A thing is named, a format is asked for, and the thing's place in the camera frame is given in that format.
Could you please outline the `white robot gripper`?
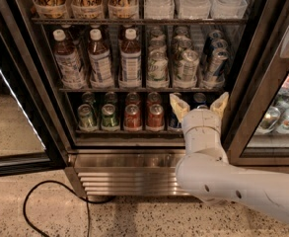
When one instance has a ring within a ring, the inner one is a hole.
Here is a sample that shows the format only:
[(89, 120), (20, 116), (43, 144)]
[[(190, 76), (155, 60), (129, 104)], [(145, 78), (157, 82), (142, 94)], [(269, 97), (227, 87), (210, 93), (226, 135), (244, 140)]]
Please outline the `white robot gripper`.
[(228, 157), (221, 143), (221, 118), (229, 101), (224, 92), (210, 106), (210, 110), (190, 110), (189, 104), (175, 94), (170, 95), (171, 107), (181, 122), (185, 141), (185, 153), (202, 153), (228, 163)]

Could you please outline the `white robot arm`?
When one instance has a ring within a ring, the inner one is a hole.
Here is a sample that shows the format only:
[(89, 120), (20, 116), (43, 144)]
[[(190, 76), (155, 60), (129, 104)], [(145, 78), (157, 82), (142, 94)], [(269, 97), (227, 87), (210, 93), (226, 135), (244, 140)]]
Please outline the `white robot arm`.
[(221, 143), (223, 93), (208, 109), (192, 109), (175, 94), (170, 103), (185, 142), (176, 166), (179, 186), (208, 204), (234, 201), (289, 224), (289, 174), (245, 169), (229, 163)]

